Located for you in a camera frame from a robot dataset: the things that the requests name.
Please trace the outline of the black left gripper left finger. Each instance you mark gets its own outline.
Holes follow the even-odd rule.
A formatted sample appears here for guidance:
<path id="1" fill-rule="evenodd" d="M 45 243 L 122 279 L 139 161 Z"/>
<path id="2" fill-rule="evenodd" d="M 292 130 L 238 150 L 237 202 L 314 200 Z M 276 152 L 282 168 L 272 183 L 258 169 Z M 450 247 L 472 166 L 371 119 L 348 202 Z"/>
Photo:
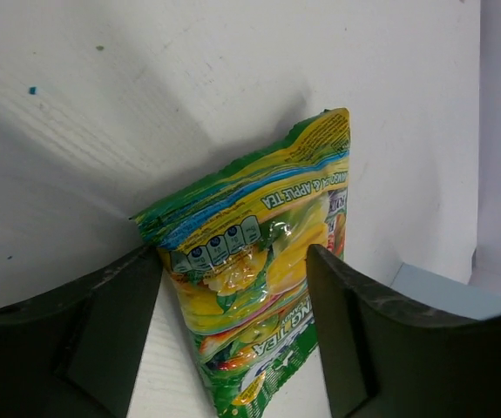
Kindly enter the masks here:
<path id="1" fill-rule="evenodd" d="M 0 308 L 0 417 L 125 417 L 161 274 L 142 246 Z"/>

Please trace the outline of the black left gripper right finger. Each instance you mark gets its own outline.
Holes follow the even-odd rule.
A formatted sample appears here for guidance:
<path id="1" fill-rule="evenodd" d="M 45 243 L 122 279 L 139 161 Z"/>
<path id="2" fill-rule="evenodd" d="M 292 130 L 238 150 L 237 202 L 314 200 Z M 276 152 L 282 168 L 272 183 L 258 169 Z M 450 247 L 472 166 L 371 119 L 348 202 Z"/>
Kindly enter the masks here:
<path id="1" fill-rule="evenodd" d="M 334 417 L 501 417 L 501 314 L 430 307 L 319 245 L 306 266 Z"/>

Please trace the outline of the green yellow Fox's candy bag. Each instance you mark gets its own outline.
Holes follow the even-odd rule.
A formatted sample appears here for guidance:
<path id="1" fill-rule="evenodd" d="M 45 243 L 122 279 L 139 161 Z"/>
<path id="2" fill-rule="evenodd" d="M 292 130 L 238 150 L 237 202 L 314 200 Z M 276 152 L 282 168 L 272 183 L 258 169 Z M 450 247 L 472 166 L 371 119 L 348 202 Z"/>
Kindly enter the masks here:
<path id="1" fill-rule="evenodd" d="M 260 417 L 315 350 L 306 254 L 342 257 L 350 115 L 326 110 L 134 216 L 220 417 Z"/>

